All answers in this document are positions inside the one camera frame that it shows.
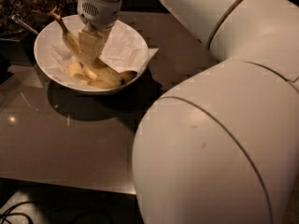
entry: yellow banana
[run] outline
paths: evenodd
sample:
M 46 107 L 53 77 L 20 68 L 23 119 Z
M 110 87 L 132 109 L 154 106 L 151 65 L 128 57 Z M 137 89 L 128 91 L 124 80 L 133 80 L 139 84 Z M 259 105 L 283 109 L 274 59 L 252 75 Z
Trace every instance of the yellow banana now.
M 94 81 L 102 81 L 103 76 L 101 76 L 101 72 L 98 71 L 96 68 L 84 66 L 83 73 L 86 77 Z M 127 70 L 120 72 L 121 77 L 124 80 L 124 84 L 128 83 L 130 80 L 134 79 L 137 76 L 137 72 L 133 70 Z
M 57 7 L 50 12 L 50 15 L 61 26 L 63 30 L 63 41 L 67 48 L 80 60 L 80 62 L 84 66 L 88 65 L 90 68 L 96 69 L 96 75 L 98 75 L 101 80 L 104 80 L 110 86 L 117 87 L 124 84 L 123 78 L 116 70 L 111 68 L 106 63 L 102 62 L 98 57 L 94 58 L 94 54 L 90 54 L 90 50 L 94 50 L 94 45 L 96 44 L 96 42 L 94 43 L 93 41 L 94 39 L 97 39 L 96 35 L 79 31 L 80 41 L 82 42 L 81 45 L 78 37 L 76 37 L 71 31 L 67 29 L 61 16 L 55 13 L 56 9 Z M 109 33 L 110 31 L 105 32 L 104 42 L 107 41 Z M 90 55 L 92 59 L 94 58 L 94 61 L 92 63 L 90 63 L 91 59 L 88 58 Z
M 64 24 L 62 17 L 55 13 L 57 7 L 53 11 L 50 12 L 50 15 L 58 22 L 60 27 L 63 30 L 63 41 L 66 47 L 78 58 L 80 59 L 80 49 L 78 38 L 67 29 Z
M 91 80 L 91 81 L 88 82 L 88 85 L 94 86 L 96 88 L 100 88 L 100 89 L 103 89 L 103 90 L 115 88 L 114 86 L 111 86 L 110 84 L 106 83 L 103 80 L 101 80 L 101 81 Z
M 82 66 L 80 63 L 72 63 L 67 68 L 67 74 L 73 78 L 78 79 L 83 84 L 88 85 L 90 80 L 85 77 L 84 73 L 82 72 Z

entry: table surface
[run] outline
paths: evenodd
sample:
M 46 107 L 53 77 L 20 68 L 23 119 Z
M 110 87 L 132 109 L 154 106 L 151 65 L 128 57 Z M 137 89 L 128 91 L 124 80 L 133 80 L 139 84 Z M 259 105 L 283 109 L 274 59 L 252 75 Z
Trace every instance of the table surface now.
M 215 64 L 171 15 L 122 12 L 150 48 L 159 48 L 132 86 L 84 95 L 13 65 L 0 85 L 0 177 L 135 194 L 132 151 L 140 120 L 158 97 Z

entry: banana peel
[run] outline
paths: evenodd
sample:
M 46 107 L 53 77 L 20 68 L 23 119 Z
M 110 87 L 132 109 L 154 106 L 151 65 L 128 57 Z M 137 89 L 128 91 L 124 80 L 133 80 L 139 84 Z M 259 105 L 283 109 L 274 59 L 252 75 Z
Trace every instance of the banana peel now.
M 136 76 L 135 71 L 128 71 L 129 74 L 121 75 L 112 67 L 110 67 L 109 65 L 101 61 L 98 57 L 95 57 L 92 63 L 86 63 L 84 61 L 87 61 L 86 55 L 88 55 L 88 52 L 85 53 L 85 60 L 83 60 L 82 62 L 81 57 L 84 55 L 82 54 L 82 49 L 80 48 L 81 44 L 79 38 L 67 29 L 61 16 L 55 13 L 56 9 L 57 7 L 55 7 L 54 10 L 50 12 L 50 15 L 58 22 L 58 24 L 62 28 L 63 41 L 65 45 L 79 60 L 79 63 L 71 64 L 68 69 L 68 74 L 71 77 L 75 77 L 80 81 L 82 81 L 84 84 L 93 85 L 100 89 L 111 89 L 127 83 L 128 81 L 130 81 Z M 85 38 L 88 37 L 87 43 L 85 41 L 84 44 L 82 45 L 85 47 L 88 46 L 88 41 L 93 35 L 87 34 L 82 31 L 79 31 L 79 34 L 80 34 L 80 40 L 82 40 L 82 38 L 84 39 L 84 37 Z M 82 72 L 82 67 L 84 67 L 83 70 L 88 70 L 88 69 L 93 70 L 93 75 L 95 77 L 94 78 L 86 77 L 86 72 L 85 73 Z
M 78 41 L 80 44 L 80 61 L 84 65 L 93 66 L 96 57 L 100 57 L 104 46 L 111 33 L 111 28 L 103 31 L 87 31 L 91 27 L 88 23 L 83 29 L 78 31 Z

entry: dried food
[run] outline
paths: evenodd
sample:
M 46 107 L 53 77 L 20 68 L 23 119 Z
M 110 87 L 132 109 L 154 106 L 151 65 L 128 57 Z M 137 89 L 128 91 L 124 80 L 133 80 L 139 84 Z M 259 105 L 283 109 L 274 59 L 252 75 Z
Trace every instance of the dried food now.
M 23 21 L 32 25 L 35 20 L 27 0 L 0 0 L 0 35 L 14 35 L 24 29 L 10 17 L 19 14 Z
M 37 21 L 45 22 L 49 19 L 48 13 L 57 7 L 56 13 L 64 17 L 68 15 L 67 3 L 65 0 L 28 0 L 32 13 Z

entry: countertop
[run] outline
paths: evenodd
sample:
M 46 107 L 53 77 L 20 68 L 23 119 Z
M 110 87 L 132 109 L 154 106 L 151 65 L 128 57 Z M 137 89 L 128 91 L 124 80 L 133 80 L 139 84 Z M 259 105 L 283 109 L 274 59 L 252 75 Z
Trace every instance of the countertop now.
M 171 14 L 122 12 L 120 21 L 159 48 L 120 93 L 84 95 L 50 80 L 38 64 L 9 67 L 0 84 L 0 177 L 135 194 L 132 151 L 143 115 L 216 61 Z

